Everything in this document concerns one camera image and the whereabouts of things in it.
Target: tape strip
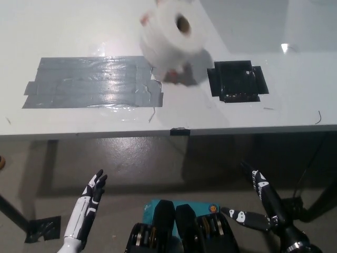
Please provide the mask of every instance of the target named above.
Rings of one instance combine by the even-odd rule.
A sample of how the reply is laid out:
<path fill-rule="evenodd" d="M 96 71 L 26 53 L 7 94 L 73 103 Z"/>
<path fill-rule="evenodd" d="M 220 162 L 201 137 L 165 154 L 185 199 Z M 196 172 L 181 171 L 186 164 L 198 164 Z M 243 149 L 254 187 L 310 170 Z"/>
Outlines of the tape strip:
<path fill-rule="evenodd" d="M 23 108 L 161 107 L 162 86 L 151 71 L 142 56 L 42 58 Z"/>

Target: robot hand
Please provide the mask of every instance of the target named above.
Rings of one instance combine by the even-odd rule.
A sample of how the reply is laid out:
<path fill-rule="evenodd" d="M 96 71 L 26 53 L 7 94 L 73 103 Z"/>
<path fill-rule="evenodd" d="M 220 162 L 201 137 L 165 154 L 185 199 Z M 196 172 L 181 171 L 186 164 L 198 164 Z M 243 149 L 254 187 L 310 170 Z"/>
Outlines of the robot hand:
<path fill-rule="evenodd" d="M 64 244 L 58 253 L 81 252 L 94 222 L 98 205 L 104 193 L 107 175 L 100 170 L 88 183 L 77 200 L 64 235 Z"/>

